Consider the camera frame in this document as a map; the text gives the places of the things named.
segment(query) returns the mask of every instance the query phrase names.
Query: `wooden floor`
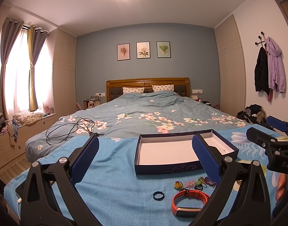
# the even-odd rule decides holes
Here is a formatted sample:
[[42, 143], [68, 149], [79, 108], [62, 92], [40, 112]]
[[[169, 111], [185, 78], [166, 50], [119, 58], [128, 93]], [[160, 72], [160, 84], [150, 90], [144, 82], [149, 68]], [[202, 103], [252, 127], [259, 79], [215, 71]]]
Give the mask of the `wooden floor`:
[[20, 175], [23, 171], [26, 171], [28, 168], [30, 168], [30, 162], [27, 161], [27, 158], [23, 158], [14, 165], [12, 165], [10, 168], [8, 168], [6, 171], [2, 172], [0, 174], [0, 179], [5, 183], [8, 184], [9, 181], [16, 176]]

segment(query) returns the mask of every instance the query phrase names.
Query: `box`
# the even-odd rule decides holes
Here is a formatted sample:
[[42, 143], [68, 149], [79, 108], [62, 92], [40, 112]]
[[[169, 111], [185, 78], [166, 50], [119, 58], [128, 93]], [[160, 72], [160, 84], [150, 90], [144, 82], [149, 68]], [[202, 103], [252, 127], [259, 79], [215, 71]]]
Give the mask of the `box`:
[[166, 174], [202, 169], [192, 148], [192, 137], [200, 134], [222, 155], [237, 158], [238, 149], [214, 130], [186, 133], [141, 134], [135, 155], [136, 174]]

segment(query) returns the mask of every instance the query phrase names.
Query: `purple jacket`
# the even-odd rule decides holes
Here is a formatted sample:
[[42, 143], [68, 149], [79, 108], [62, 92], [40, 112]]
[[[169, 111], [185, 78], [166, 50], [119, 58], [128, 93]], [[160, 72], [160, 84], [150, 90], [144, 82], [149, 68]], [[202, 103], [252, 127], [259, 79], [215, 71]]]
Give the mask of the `purple jacket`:
[[281, 58], [281, 50], [275, 41], [268, 37], [266, 42], [268, 52], [268, 86], [277, 92], [285, 92], [285, 70]]

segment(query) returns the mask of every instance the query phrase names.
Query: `silver bolt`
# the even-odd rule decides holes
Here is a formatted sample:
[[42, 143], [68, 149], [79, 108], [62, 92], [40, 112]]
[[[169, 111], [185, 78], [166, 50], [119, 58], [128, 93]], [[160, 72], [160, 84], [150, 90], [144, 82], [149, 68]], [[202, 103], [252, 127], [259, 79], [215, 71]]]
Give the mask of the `silver bolt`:
[[38, 166], [38, 161], [33, 162], [33, 163], [32, 163], [32, 166], [33, 166], [33, 167], [37, 167], [37, 166]]
[[256, 160], [253, 161], [253, 164], [254, 164], [256, 167], [260, 165], [259, 161], [256, 161]]
[[229, 156], [226, 156], [226, 157], [224, 158], [224, 160], [225, 160], [226, 162], [232, 162], [232, 161], [233, 161], [233, 159], [232, 159], [231, 157], [229, 157]]
[[64, 164], [64, 163], [67, 162], [67, 160], [68, 160], [67, 158], [62, 157], [62, 158], [59, 159], [59, 163]]

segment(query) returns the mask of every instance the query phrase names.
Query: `headboard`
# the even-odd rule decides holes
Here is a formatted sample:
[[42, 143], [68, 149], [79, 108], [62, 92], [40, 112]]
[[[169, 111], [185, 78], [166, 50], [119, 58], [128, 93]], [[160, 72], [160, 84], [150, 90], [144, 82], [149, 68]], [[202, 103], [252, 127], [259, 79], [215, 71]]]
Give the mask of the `headboard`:
[[141, 78], [106, 81], [106, 100], [123, 95], [123, 87], [145, 87], [144, 93], [153, 92], [152, 85], [174, 85], [174, 91], [182, 97], [190, 97], [189, 78]]

